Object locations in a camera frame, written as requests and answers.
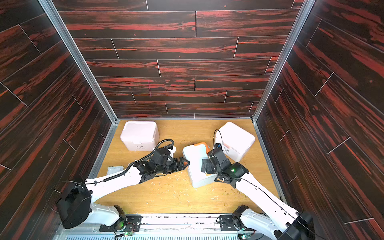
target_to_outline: white plastic box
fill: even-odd
[[[129,151],[152,151],[159,143],[159,130],[155,122],[126,122],[120,139]]]
[[[215,182],[216,174],[201,172],[202,160],[208,159],[205,144],[195,144],[183,148],[183,156],[190,162],[190,165],[187,167],[187,172],[192,187],[198,188]]]
[[[219,129],[223,137],[223,152],[235,162],[240,162],[255,142],[255,136],[232,122]],[[221,143],[220,133],[216,131],[215,143]]]

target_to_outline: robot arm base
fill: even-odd
[[[315,239],[313,218],[307,212],[300,213],[292,224],[287,223],[284,232],[281,232],[269,217],[258,214],[244,205],[238,207],[232,216],[233,223],[238,229],[251,228],[272,240]]]

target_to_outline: dark red wood grain wall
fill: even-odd
[[[325,239],[384,239],[383,1],[317,0],[257,124]]]
[[[300,0],[54,0],[118,118],[251,117]]]
[[[1,1],[0,239],[52,238],[52,189],[87,178],[110,125],[38,1]]]

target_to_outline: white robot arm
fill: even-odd
[[[242,164],[231,164],[224,155],[221,144],[215,144],[207,153],[214,173],[215,182],[230,184],[248,196],[267,216],[258,214],[247,206],[240,206],[232,214],[235,227],[239,230],[251,228],[272,240],[315,239],[313,219],[307,212],[299,213],[275,197]]]
[[[172,144],[159,148],[165,141]],[[272,240],[313,240],[312,217],[299,213],[275,197],[240,163],[231,164],[224,155],[220,144],[207,153],[212,169],[217,174],[216,182],[224,182],[238,189],[256,203],[267,216],[258,214],[247,206],[240,206],[232,214],[238,230],[251,228]],[[173,158],[176,147],[173,140],[161,141],[153,152],[135,161],[120,172],[69,187],[61,194],[57,208],[64,228],[72,228],[81,223],[100,223],[111,226],[116,231],[127,225],[125,213],[118,206],[107,207],[94,203],[99,198],[119,189],[140,184],[156,176],[184,170],[189,161]]]
[[[167,141],[171,144],[159,147]],[[68,186],[56,203],[63,227],[100,223],[113,225],[116,231],[122,230],[127,224],[123,210],[118,205],[107,207],[94,202],[119,189],[184,170],[189,166],[189,161],[182,157],[173,158],[176,151],[173,144],[171,139],[162,140],[150,154],[130,163],[123,171]]]

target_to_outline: box lid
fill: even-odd
[[[232,122],[227,122],[219,130],[223,136],[223,144],[228,148],[233,148],[239,154],[245,153],[249,146],[255,142],[254,135]],[[220,133],[216,132],[215,142],[221,141]]]
[[[126,122],[121,132],[120,139],[123,142],[153,142],[155,140],[157,124],[146,121]]]

